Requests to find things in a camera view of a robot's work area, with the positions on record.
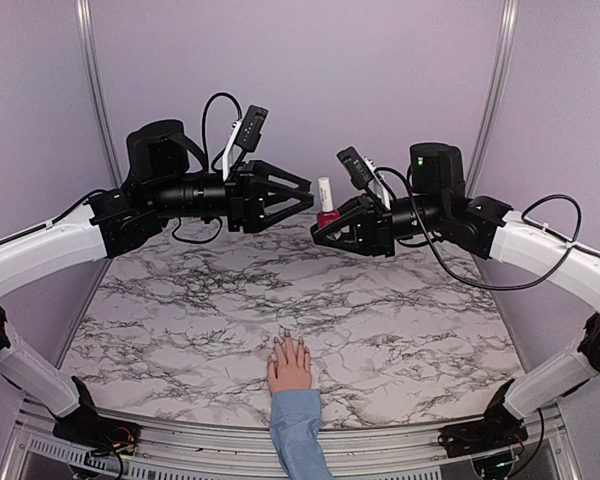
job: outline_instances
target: marble table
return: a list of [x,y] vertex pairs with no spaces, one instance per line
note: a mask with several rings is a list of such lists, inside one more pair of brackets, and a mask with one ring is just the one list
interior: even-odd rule
[[[481,413],[520,363],[488,292],[450,279],[427,249],[366,258],[315,246],[299,215],[204,246],[169,232],[116,259],[63,370],[102,408],[265,426],[266,360],[289,329],[313,355],[324,427]],[[185,220],[184,237],[215,229]],[[460,274],[471,257],[444,253]]]

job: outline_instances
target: blue sleeve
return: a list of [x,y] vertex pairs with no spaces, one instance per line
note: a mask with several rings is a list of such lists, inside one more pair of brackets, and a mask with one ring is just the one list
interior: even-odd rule
[[271,439],[280,465],[291,480],[333,480],[318,444],[321,408],[318,390],[273,395]]

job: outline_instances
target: purple wall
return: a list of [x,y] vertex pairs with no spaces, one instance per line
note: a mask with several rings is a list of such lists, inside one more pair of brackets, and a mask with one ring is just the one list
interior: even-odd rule
[[[353,192],[337,151],[351,144],[405,168],[409,145],[439,140],[467,157],[491,76],[502,2],[198,0],[92,2],[118,158],[150,121],[175,117],[200,139],[218,90],[267,107],[257,158]],[[234,114],[211,115],[214,154]]]
[[[0,2],[0,237],[110,187],[82,63],[73,2]],[[95,265],[5,298],[10,321],[55,361]],[[0,461],[21,401],[0,377]]]
[[[600,249],[600,2],[522,2],[514,48],[477,192],[520,210],[568,193],[584,212],[580,240]],[[573,228],[573,213],[557,205],[536,218]],[[492,283],[527,278],[491,263],[483,270]],[[591,313],[550,285],[503,293],[499,302],[528,367],[582,338]],[[600,378],[562,411],[584,478],[600,479]]]

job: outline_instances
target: finger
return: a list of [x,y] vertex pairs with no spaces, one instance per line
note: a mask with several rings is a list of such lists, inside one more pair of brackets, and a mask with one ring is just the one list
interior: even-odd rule
[[267,380],[269,381],[269,385],[274,383],[278,377],[276,376],[276,365],[273,362],[273,358],[269,355],[269,360],[267,361]]
[[311,353],[309,353],[309,349],[304,349],[304,369],[307,372],[311,372]]
[[285,343],[285,348],[287,349],[287,361],[289,362],[289,365],[297,365],[297,359],[296,359],[296,351],[295,348],[293,348],[293,340],[291,339],[291,333],[289,333],[289,331],[287,330],[287,332],[284,334],[284,343]]
[[298,339],[298,354],[296,358],[298,359],[298,366],[304,368],[304,339],[302,337]]
[[282,345],[280,344],[280,340],[278,340],[278,337],[275,338],[275,350],[276,350],[276,358],[278,359],[278,363],[280,365],[286,365],[287,362],[287,357],[285,356],[284,352],[282,351]]

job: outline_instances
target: shirt cuff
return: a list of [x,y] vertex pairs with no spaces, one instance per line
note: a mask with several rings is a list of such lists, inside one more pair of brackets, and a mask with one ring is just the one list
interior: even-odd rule
[[298,414],[319,417],[320,409],[319,390],[286,390],[273,395],[271,420]]

